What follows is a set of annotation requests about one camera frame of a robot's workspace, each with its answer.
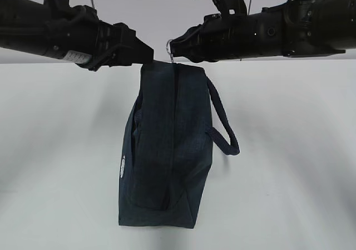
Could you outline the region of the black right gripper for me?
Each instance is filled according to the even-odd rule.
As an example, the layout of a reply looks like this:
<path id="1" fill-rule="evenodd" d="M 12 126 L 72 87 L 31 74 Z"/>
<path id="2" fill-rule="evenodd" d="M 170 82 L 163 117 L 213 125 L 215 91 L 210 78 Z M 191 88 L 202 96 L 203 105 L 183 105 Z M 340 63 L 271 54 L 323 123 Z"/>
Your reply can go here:
<path id="1" fill-rule="evenodd" d="M 228 22 L 204 17 L 204 25 L 190 27 L 168 43 L 172 57 L 191 62 L 285 56 L 285 24 L 281 13 L 256 13 Z"/>

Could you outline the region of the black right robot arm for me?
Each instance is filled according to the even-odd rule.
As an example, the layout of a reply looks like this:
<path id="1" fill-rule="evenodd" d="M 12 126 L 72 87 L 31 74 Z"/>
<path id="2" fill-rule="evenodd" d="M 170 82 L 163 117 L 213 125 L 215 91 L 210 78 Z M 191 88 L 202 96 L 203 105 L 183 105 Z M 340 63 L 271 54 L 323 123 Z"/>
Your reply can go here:
<path id="1" fill-rule="evenodd" d="M 283 56 L 328 57 L 355 48 L 355 0 L 287 0 L 248 14 L 244 0 L 212 0 L 218 12 L 170 41 L 194 63 Z"/>

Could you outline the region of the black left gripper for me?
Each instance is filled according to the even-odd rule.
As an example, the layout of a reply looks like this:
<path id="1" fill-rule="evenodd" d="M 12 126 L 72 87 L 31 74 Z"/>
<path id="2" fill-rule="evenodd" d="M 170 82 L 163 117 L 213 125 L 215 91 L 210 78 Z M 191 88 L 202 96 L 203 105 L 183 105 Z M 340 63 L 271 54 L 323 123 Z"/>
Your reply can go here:
<path id="1" fill-rule="evenodd" d="M 44 56 L 72 62 L 90 71 L 102 66 L 153 61 L 154 50 L 128 25 L 104 22 L 89 6 L 75 6 L 61 13 L 59 18 L 44 24 L 47 39 Z"/>

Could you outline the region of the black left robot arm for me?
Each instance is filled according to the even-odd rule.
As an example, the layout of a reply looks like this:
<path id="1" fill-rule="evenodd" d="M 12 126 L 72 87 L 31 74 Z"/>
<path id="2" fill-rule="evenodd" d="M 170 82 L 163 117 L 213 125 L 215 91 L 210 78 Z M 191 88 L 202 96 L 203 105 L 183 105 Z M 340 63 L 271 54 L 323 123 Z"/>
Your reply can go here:
<path id="1" fill-rule="evenodd" d="M 153 49 L 124 23 L 100 20 L 89 6 L 54 13 L 30 0 L 1 0 L 1 47 L 75 63 L 97 71 L 102 66 L 147 64 Z"/>

